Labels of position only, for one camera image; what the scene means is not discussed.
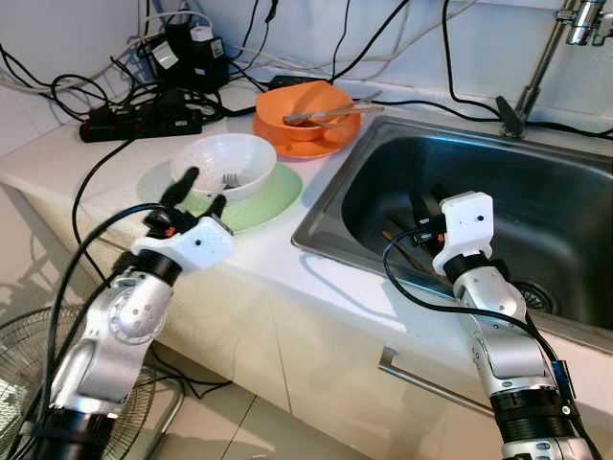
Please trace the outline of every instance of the sink drain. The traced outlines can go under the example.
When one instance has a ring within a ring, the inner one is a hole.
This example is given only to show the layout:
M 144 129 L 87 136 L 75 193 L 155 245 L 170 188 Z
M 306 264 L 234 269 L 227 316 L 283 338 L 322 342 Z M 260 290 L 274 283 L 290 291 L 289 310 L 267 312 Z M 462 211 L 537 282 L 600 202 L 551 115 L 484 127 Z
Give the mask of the sink drain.
M 555 304 L 545 289 L 530 282 L 517 282 L 513 285 L 521 292 L 526 300 L 526 306 L 532 310 L 543 311 L 552 314 L 555 312 Z

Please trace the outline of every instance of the robotic arm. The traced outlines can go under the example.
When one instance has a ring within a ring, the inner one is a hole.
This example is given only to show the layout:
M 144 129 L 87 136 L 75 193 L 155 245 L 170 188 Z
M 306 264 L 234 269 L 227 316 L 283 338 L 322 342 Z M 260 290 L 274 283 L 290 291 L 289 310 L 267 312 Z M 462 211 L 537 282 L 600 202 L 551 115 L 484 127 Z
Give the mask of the robotic arm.
M 54 379 L 44 425 L 34 431 L 34 459 L 102 458 L 148 346 L 164 326 L 174 282 L 232 253 L 232 232 L 218 219 L 223 195 L 200 218 L 174 209 L 197 175 L 192 168 L 165 191 L 160 202 L 168 211 L 145 219 L 148 235 L 118 261 L 124 273 L 91 304 L 84 334 Z
M 457 302 L 465 308 L 530 321 L 519 291 L 488 260 L 493 237 L 491 197 L 474 192 L 456 195 L 443 199 L 441 209 L 446 228 L 444 246 L 433 266 L 451 281 Z M 422 235 L 426 240 L 432 238 L 427 228 Z M 504 458 L 600 458 L 593 456 L 586 439 L 574 431 L 574 423 L 581 430 L 582 425 L 564 361 L 554 360 L 552 373 L 533 334 L 508 321 L 473 314 L 462 316 L 472 337 L 473 361 L 505 443 Z

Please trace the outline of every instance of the orange plate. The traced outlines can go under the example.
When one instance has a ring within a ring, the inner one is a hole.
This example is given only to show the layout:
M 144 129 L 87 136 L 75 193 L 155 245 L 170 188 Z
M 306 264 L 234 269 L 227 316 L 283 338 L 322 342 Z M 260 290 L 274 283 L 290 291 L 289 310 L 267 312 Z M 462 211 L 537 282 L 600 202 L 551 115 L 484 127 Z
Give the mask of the orange plate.
M 326 129 L 324 137 L 314 141 L 298 142 L 288 138 L 282 128 L 267 125 L 257 114 L 253 117 L 253 133 L 271 143 L 279 155 L 291 158 L 320 158 L 341 150 L 360 132 L 362 115 L 350 115 L 340 126 Z

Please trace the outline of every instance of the cabinet handle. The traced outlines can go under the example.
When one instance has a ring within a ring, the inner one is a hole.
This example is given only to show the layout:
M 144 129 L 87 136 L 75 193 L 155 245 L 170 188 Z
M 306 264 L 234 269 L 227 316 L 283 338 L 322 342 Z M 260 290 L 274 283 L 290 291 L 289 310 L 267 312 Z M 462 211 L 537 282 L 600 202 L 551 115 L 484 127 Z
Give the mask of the cabinet handle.
M 483 405 L 465 396 L 459 395 L 458 393 L 455 393 L 451 390 L 448 390 L 447 388 L 437 385 L 430 380 L 422 379 L 415 374 L 411 374 L 404 369 L 396 367 L 392 363 L 392 360 L 394 359 L 395 355 L 396 350 L 392 350 L 390 347 L 384 347 L 383 353 L 381 353 L 381 359 L 379 360 L 379 369 L 383 372 L 387 372 L 388 374 L 393 375 L 394 377 L 398 377 L 401 380 L 413 383 L 422 390 L 429 391 L 430 393 L 440 396 L 441 398 L 445 398 L 452 403 L 459 404 L 466 409 L 474 410 L 475 412 L 490 417 L 494 416 L 494 413 L 490 407 L 487 407 L 486 405 Z

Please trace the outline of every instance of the faucet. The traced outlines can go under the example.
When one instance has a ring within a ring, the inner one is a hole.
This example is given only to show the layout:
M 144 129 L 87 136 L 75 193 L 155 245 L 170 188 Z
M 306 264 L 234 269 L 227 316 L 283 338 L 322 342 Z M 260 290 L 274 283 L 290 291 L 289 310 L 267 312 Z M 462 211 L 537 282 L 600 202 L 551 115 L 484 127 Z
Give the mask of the faucet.
M 530 82 L 519 96 L 515 109 L 502 96 L 496 98 L 500 118 L 503 121 L 500 129 L 501 135 L 514 138 L 523 137 L 526 122 L 540 93 L 540 83 L 566 26 L 570 26 L 570 32 L 566 37 L 566 43 L 569 45 L 585 46 L 589 43 L 590 37 L 593 37 L 592 45 L 602 46 L 607 37 L 613 36 L 613 13 L 602 12 L 605 3 L 606 0 L 580 0 L 580 2 L 565 0 L 561 9 L 556 11 L 556 24 L 549 35 Z

